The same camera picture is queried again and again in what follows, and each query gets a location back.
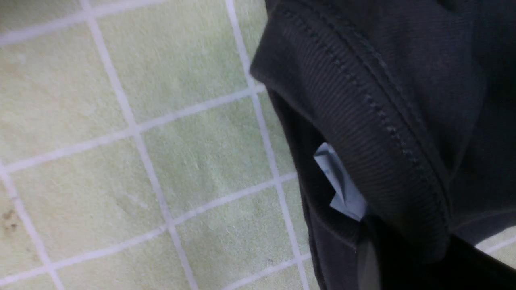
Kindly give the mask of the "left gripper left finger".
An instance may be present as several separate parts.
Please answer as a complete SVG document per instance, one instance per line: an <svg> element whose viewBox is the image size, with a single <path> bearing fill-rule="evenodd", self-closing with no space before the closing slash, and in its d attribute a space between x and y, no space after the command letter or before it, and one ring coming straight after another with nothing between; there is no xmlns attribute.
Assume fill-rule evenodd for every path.
<svg viewBox="0 0 516 290"><path fill-rule="evenodd" d="M403 290L404 241L377 216L364 216L356 248L360 290Z"/></svg>

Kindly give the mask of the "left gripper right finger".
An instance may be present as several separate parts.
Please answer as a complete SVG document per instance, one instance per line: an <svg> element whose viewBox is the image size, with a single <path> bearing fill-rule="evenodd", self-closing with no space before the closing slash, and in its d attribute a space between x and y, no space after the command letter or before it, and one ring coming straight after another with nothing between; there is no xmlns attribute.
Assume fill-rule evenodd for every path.
<svg viewBox="0 0 516 290"><path fill-rule="evenodd" d="M415 264L403 276L404 290L514 290L515 269L452 236L444 259Z"/></svg>

